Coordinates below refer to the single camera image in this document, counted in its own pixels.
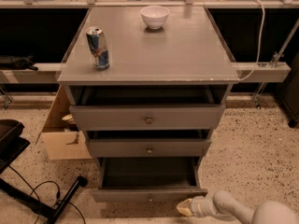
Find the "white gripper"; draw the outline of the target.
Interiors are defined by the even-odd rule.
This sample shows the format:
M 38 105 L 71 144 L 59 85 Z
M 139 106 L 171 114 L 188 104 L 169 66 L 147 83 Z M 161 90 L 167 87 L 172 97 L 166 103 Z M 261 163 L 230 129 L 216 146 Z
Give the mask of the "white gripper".
M 177 210 L 185 217 L 211 217 L 215 214 L 215 206 L 211 198 L 196 196 L 177 205 Z

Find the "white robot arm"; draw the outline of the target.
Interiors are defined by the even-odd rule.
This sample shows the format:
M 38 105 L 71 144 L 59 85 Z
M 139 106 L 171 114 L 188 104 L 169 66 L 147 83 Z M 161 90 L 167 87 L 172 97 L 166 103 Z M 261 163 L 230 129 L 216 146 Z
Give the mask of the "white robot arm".
M 177 210 L 186 217 L 237 219 L 241 224 L 299 224 L 299 215 L 283 203 L 265 201 L 250 209 L 225 190 L 216 191 L 212 197 L 189 198 L 179 203 Z

